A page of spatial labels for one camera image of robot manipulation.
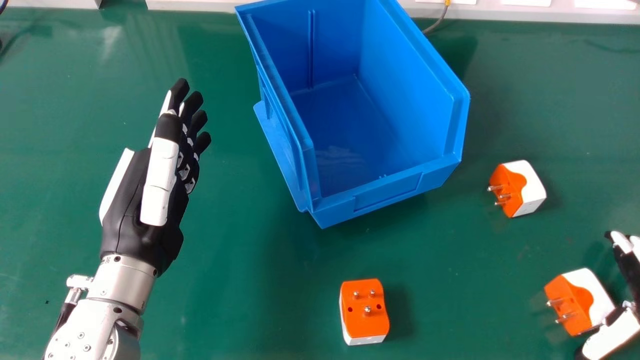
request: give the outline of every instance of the storage bin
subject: storage bin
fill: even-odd
[[[322,228],[441,186],[469,93],[395,0],[236,7],[258,120],[300,211]]]

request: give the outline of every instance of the metal prong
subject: metal prong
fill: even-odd
[[[567,321],[567,319],[572,318],[574,316],[575,316],[575,313],[566,313],[563,316],[560,316],[560,318],[556,319],[556,323],[563,323]]]
[[[549,301],[547,301],[547,306],[548,307],[552,307],[554,305],[559,305],[562,304],[564,302],[564,299],[559,298],[559,299],[551,299]]]

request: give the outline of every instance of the green table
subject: green table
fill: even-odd
[[[111,173],[181,76],[205,95],[213,144],[145,314],[144,360],[568,359],[583,340],[553,324],[549,280],[588,266],[629,299],[602,233],[640,233],[640,28],[446,22],[431,40],[472,94],[462,164],[437,190],[322,231],[253,114],[235,16],[108,3],[0,17],[1,360],[39,358],[65,279],[93,275]],[[548,199],[510,220],[484,188],[521,158]],[[385,285],[391,332],[347,347],[340,284],[367,277]]]

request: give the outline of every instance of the robotic hand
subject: robotic hand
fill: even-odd
[[[124,150],[100,205],[100,265],[94,277],[67,279],[43,359],[140,359],[141,316],[156,278],[180,252],[180,221],[211,143],[208,133],[198,135],[207,122],[202,95],[188,93],[187,81],[178,80],[148,148]]]
[[[631,289],[634,302],[624,301],[611,312],[597,332],[575,352],[578,359],[601,359],[622,346],[640,332],[640,237],[607,231],[605,237],[613,244],[613,254]]]

